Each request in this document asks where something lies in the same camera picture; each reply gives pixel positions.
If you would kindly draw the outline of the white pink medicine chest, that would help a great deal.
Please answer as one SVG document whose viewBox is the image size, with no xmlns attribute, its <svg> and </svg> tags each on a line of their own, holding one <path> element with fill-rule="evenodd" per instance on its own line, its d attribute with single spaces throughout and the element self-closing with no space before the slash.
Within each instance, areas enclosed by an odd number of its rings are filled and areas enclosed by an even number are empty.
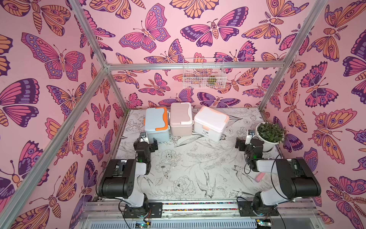
<svg viewBox="0 0 366 229">
<path fill-rule="evenodd" d="M 212 141 L 218 142 L 229 122 L 229 116 L 217 110 L 203 106 L 193 118 L 194 132 Z"/>
</svg>

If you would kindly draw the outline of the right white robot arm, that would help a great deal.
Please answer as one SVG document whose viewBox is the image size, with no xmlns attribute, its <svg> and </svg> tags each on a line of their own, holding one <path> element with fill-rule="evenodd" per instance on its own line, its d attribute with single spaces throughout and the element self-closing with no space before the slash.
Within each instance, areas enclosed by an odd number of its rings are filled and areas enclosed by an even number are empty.
<svg viewBox="0 0 366 229">
<path fill-rule="evenodd" d="M 293 201 L 296 198 L 312 198 L 321 195 L 321 186 L 303 158 L 264 159 L 264 141 L 254 137 L 250 142 L 236 139 L 235 148 L 245 153 L 246 164 L 250 171 L 273 175 L 278 178 L 278 185 L 266 191 L 257 192 L 248 202 L 250 210 L 257 216 L 274 213 L 279 204 Z"/>
</svg>

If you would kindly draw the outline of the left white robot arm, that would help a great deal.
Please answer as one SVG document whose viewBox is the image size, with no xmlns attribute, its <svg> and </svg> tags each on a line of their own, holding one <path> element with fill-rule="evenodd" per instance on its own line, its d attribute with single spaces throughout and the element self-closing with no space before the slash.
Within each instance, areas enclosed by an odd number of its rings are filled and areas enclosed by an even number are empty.
<svg viewBox="0 0 366 229">
<path fill-rule="evenodd" d="M 109 161 L 101 181 L 96 189 L 98 197 L 116 199 L 125 203 L 124 217 L 145 218 L 151 212 L 146 194 L 134 185 L 138 178 L 148 175 L 151 170 L 151 153 L 158 150 L 155 138 L 138 138 L 133 147 L 137 153 L 135 159 L 112 159 Z"/>
</svg>

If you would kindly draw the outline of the blue orange first aid box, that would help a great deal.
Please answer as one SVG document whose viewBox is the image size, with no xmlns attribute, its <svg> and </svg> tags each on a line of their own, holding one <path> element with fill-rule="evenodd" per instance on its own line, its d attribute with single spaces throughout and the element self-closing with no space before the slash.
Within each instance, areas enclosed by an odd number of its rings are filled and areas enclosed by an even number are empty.
<svg viewBox="0 0 366 229">
<path fill-rule="evenodd" d="M 166 107 L 146 109 L 144 131 L 150 143 L 154 139 L 158 143 L 169 141 L 169 129 L 168 110 Z"/>
</svg>

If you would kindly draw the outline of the beige pink first aid box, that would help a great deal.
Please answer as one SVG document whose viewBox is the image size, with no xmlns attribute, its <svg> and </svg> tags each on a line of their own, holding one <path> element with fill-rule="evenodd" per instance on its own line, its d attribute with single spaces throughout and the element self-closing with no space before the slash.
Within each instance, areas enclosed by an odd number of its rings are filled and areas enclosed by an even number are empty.
<svg viewBox="0 0 366 229">
<path fill-rule="evenodd" d="M 191 103 L 173 103 L 170 111 L 170 128 L 173 136 L 190 136 L 193 131 Z"/>
</svg>

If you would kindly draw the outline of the potted green plant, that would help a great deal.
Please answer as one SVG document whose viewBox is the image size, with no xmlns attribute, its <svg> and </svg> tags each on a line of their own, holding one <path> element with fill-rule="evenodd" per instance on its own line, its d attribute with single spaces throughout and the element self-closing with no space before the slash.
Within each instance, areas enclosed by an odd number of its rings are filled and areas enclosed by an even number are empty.
<svg viewBox="0 0 366 229">
<path fill-rule="evenodd" d="M 286 130 L 279 124 L 262 122 L 255 128 L 255 135 L 264 142 L 263 152 L 271 151 L 285 139 Z"/>
</svg>

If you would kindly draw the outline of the green toy in basket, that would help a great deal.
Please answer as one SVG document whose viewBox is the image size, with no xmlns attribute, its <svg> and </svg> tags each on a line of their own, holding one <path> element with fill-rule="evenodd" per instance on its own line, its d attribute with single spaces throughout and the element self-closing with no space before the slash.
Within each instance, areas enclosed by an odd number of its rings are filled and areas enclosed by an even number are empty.
<svg viewBox="0 0 366 229">
<path fill-rule="evenodd" d="M 215 76 L 210 76 L 207 78 L 207 86 L 214 88 L 216 86 L 217 79 Z"/>
</svg>

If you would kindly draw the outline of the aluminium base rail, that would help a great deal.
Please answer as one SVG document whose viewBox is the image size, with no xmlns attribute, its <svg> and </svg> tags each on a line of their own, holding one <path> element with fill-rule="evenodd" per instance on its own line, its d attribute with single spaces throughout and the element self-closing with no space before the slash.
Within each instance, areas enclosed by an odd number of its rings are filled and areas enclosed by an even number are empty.
<svg viewBox="0 0 366 229">
<path fill-rule="evenodd" d="M 298 199 L 256 215 L 249 198 L 151 201 L 146 217 L 133 217 L 119 201 L 90 202 L 78 229 L 324 229 L 310 199 Z"/>
</svg>

